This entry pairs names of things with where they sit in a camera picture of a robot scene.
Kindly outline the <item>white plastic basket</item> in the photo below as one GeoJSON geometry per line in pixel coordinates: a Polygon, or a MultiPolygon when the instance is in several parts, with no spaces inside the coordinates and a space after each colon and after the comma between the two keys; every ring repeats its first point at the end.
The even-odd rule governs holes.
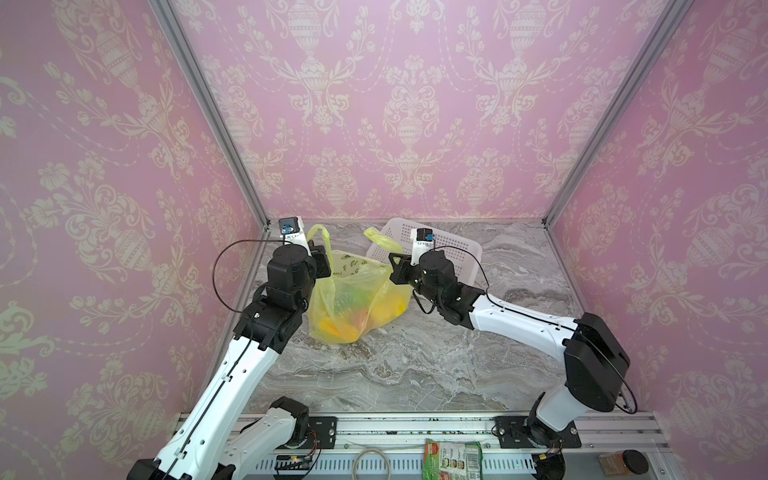
{"type": "MultiPolygon", "coordinates": [[[[412,247],[410,235],[416,228],[428,228],[428,225],[403,218],[392,218],[380,229],[380,232],[398,243],[406,254],[410,254],[412,247]]],[[[477,241],[437,227],[431,227],[431,229],[435,246],[444,251],[446,257],[452,261],[458,280],[474,285],[479,273],[478,262],[482,257],[481,245],[477,241]]]]}

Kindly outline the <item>yellow-green plastic bag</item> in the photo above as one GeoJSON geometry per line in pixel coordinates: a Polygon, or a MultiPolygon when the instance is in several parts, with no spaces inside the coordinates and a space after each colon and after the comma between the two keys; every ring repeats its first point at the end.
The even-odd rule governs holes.
{"type": "Polygon", "coordinates": [[[312,226],[309,240],[322,238],[331,276],[319,279],[309,310],[309,335],[325,344],[349,344],[400,317],[408,308],[413,288],[390,280],[393,268],[381,262],[331,248],[325,226],[312,226]]]}

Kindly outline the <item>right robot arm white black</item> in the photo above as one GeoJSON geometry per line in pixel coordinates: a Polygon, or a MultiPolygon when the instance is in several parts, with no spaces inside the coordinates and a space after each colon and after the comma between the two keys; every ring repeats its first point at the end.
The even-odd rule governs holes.
{"type": "Polygon", "coordinates": [[[460,282],[453,263],[439,249],[416,260],[391,253],[389,261],[391,282],[411,286],[448,323],[506,337],[562,363],[564,383],[540,394],[523,421],[522,431],[534,445],[563,445],[572,422],[590,411],[613,411],[619,398],[626,409],[636,411],[637,401],[625,380],[631,361],[600,316],[553,316],[505,302],[460,282]]]}

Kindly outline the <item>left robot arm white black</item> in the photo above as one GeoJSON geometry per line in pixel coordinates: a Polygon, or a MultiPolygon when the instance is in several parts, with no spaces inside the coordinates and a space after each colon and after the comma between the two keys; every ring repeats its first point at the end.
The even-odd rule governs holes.
{"type": "Polygon", "coordinates": [[[138,460],[131,479],[243,479],[281,446],[309,436],[309,409],[281,397],[239,435],[232,433],[253,391],[301,326],[315,283],[331,274],[322,246],[291,241],[267,265],[267,281],[243,310],[217,372],[159,453],[138,460]]]}

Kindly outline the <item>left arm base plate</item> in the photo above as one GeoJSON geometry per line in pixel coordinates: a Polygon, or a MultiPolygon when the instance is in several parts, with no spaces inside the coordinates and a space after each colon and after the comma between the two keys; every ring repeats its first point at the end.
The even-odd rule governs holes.
{"type": "Polygon", "coordinates": [[[297,421],[294,432],[285,445],[289,449],[333,449],[336,444],[338,418],[309,416],[297,421]]]}

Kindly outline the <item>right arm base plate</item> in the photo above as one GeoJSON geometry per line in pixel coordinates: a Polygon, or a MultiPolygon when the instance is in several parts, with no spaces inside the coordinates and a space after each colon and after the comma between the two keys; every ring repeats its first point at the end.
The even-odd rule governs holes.
{"type": "Polygon", "coordinates": [[[579,449],[582,442],[574,422],[555,431],[536,418],[522,415],[496,416],[491,433],[502,449],[579,449]]]}

